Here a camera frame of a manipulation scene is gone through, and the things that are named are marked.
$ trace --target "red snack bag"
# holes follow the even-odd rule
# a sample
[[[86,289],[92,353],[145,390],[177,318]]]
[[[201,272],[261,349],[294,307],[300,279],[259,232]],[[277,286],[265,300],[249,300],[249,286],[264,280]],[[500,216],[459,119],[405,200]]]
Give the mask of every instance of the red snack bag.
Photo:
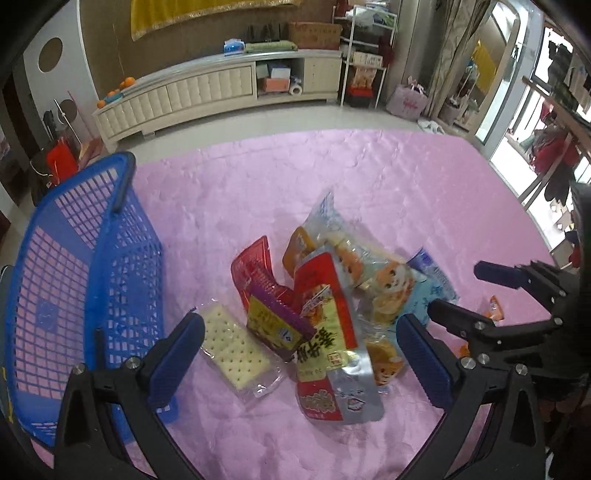
[[[279,285],[273,276],[269,242],[266,235],[245,248],[234,259],[230,266],[230,272],[234,286],[240,294],[240,300],[242,300],[242,305],[247,313],[248,299],[250,298],[248,287],[254,281],[285,305],[292,305],[293,290]]]
[[[377,421],[384,407],[349,284],[334,251],[321,247],[295,271],[296,308],[316,327],[297,349],[297,397],[306,417],[341,424]]]

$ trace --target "pink bedsheet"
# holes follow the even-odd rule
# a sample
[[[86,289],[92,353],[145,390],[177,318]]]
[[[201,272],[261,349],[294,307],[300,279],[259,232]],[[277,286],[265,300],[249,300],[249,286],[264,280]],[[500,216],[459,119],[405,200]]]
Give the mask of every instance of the pink bedsheet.
[[[288,239],[331,187],[342,215],[390,250],[412,255],[425,246],[461,306],[480,309],[496,294],[507,324],[545,316],[524,292],[473,276],[479,260],[551,258],[515,196],[459,138],[376,130],[253,138],[143,165],[134,187],[164,244],[165,301],[177,315],[210,299],[240,314],[230,262],[261,235],[284,281]],[[168,331],[179,320],[169,317]],[[410,369],[384,398],[385,417],[352,427],[311,424],[289,378],[247,410],[201,355],[177,398],[181,413],[169,431],[210,480],[394,479],[441,416]]]

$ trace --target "blue plastic basket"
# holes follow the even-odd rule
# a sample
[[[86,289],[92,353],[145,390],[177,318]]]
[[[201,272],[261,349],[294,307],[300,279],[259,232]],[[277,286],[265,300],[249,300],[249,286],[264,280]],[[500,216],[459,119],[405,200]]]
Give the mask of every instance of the blue plastic basket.
[[[114,154],[56,187],[18,254],[6,311],[9,393],[23,428],[48,446],[73,365],[96,368],[104,352],[117,368],[164,336],[162,245],[131,187],[134,171],[131,153]],[[158,412],[173,421],[176,403]],[[120,408],[113,414],[128,441]]]

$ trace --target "yellow snack package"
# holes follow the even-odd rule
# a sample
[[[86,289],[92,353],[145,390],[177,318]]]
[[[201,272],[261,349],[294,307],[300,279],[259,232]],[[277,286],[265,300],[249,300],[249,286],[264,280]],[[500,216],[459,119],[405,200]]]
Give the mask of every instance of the yellow snack package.
[[[297,264],[316,249],[316,245],[303,227],[298,227],[291,234],[290,242],[283,254],[282,263],[291,278]]]

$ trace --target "pink bag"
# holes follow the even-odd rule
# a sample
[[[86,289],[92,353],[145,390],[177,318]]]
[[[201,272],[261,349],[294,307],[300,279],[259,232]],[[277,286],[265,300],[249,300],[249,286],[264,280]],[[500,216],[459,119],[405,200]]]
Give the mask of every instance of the pink bag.
[[[386,110],[392,115],[415,122],[425,110],[429,98],[424,93],[407,85],[398,85],[388,100]]]

